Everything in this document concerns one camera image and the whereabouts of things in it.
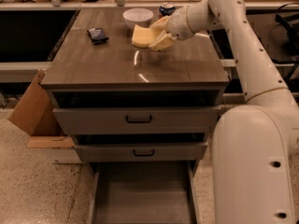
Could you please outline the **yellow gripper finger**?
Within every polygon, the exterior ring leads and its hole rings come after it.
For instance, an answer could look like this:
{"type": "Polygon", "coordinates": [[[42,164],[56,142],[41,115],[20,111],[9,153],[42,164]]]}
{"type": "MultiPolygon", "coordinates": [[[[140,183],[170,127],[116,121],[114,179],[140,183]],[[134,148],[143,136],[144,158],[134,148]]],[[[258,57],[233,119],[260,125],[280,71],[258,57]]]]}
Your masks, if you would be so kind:
{"type": "Polygon", "coordinates": [[[162,51],[171,47],[176,39],[171,33],[163,31],[149,44],[149,48],[155,51],[162,51]]]}
{"type": "Polygon", "coordinates": [[[150,29],[155,29],[155,30],[166,30],[167,29],[167,24],[169,21],[168,16],[164,16],[157,20],[155,23],[153,23],[149,28],[150,29]]]}

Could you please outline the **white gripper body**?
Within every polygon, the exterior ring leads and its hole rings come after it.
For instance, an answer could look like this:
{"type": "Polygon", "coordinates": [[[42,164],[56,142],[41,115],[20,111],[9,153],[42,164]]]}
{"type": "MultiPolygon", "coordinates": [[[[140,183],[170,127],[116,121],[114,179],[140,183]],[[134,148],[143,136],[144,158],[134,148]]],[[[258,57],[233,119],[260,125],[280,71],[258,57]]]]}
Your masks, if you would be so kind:
{"type": "Polygon", "coordinates": [[[168,18],[166,31],[178,40],[186,40],[194,36],[188,23],[187,11],[187,7],[181,7],[168,18]]]}

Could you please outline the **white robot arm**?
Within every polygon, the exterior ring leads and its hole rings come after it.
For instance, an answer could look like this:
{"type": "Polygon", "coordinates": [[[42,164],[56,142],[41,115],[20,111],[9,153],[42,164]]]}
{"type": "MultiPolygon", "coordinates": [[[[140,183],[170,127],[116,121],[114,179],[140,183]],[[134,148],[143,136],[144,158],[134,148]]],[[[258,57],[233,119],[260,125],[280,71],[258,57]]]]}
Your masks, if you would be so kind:
{"type": "Polygon", "coordinates": [[[289,158],[298,149],[299,106],[244,1],[202,1],[157,24],[177,40],[221,25],[235,59],[246,102],[224,113],[213,133],[216,224],[296,224],[289,158]]]}

